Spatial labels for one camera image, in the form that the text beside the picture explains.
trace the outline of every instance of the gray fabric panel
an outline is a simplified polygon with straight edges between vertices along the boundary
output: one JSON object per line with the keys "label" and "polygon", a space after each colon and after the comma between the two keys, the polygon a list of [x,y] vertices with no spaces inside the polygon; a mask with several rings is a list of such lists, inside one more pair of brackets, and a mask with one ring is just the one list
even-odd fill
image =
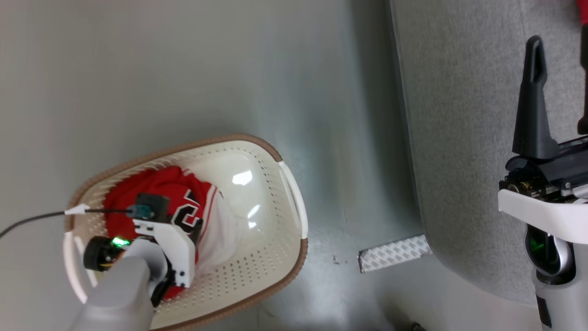
{"label": "gray fabric panel", "polygon": [[559,141],[583,107],[575,1],[392,0],[422,219],[437,257],[478,287],[534,302],[524,225],[498,212],[524,43],[547,52],[546,104]]}

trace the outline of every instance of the red object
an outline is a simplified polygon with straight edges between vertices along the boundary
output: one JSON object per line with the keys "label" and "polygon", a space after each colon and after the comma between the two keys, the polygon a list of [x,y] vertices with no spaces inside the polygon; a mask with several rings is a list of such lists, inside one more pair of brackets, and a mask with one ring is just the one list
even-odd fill
{"label": "red object", "polygon": [[[192,237],[193,227],[198,219],[203,219],[200,238],[208,228],[210,206],[217,188],[211,183],[200,181],[194,174],[180,167],[169,167],[161,170],[145,170],[121,181],[114,187],[104,200],[105,209],[127,209],[135,204],[139,193],[158,194],[169,198],[168,215],[171,222],[180,226]],[[106,229],[109,237],[133,240],[138,236],[133,221],[124,214],[105,214]],[[172,286],[164,299],[176,296],[183,288]]]}
{"label": "red object", "polygon": [[580,8],[580,22],[582,25],[588,24],[588,0],[577,0],[578,8]]}

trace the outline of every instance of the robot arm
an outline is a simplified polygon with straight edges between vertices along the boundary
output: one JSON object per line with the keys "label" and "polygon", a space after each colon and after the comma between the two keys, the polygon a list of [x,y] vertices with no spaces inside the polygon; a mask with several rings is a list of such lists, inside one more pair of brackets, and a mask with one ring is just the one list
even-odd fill
{"label": "robot arm", "polygon": [[[588,30],[582,34],[588,39]],[[582,49],[581,57],[588,51]],[[518,155],[506,163],[509,173],[499,183],[499,210],[527,224],[525,246],[535,268],[543,330],[588,330],[588,137],[560,144],[552,139],[546,80],[543,43],[534,36],[527,42],[514,130]],[[580,134],[588,133],[584,122]]]}
{"label": "robot arm", "polygon": [[[133,210],[132,243],[96,236],[83,255],[87,269],[108,271],[88,296],[70,331],[146,331],[155,307],[173,285],[189,287],[194,277],[195,243],[165,217],[169,200],[140,194]],[[194,236],[202,228],[197,223]]]}
{"label": "robot arm", "polygon": [[146,331],[155,310],[148,287],[151,272],[140,257],[127,257],[94,288],[69,331]]}

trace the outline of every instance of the basket handle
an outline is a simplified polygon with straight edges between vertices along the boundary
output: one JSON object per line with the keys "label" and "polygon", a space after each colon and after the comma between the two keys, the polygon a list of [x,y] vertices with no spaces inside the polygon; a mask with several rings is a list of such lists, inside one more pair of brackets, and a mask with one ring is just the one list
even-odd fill
{"label": "basket handle", "polygon": [[302,239],[306,239],[308,237],[308,217],[306,215],[306,207],[304,206],[302,193],[300,192],[300,188],[298,187],[296,179],[294,179],[294,175],[286,163],[284,163],[284,161],[280,161],[278,164],[284,173],[284,177],[286,177],[286,183],[288,184],[290,192],[292,192],[293,195],[294,206],[292,206],[292,209],[298,213],[298,219],[300,220],[300,225],[302,228]]}
{"label": "basket handle", "polygon": [[66,232],[64,236],[64,262],[65,272],[68,275],[69,284],[71,284],[73,292],[77,295],[82,303],[86,303],[88,295],[82,285],[81,275],[76,263],[76,251],[74,247],[74,235],[71,231]]}

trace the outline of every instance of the laundry basket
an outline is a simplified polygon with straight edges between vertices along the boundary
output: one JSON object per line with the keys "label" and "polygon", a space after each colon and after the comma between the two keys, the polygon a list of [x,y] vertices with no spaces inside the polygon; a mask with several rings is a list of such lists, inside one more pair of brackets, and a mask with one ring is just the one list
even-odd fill
{"label": "laundry basket", "polygon": [[[219,187],[246,224],[241,224],[232,258],[173,299],[164,300],[156,308],[151,329],[189,330],[221,319],[276,293],[296,277],[308,248],[302,195],[280,154],[251,135],[197,141],[119,165],[82,185],[68,208],[81,203],[102,208],[106,194],[121,180],[168,166],[189,168],[199,179]],[[93,236],[105,234],[101,214],[65,219],[65,268],[82,303],[103,274],[85,270],[79,257]]]}

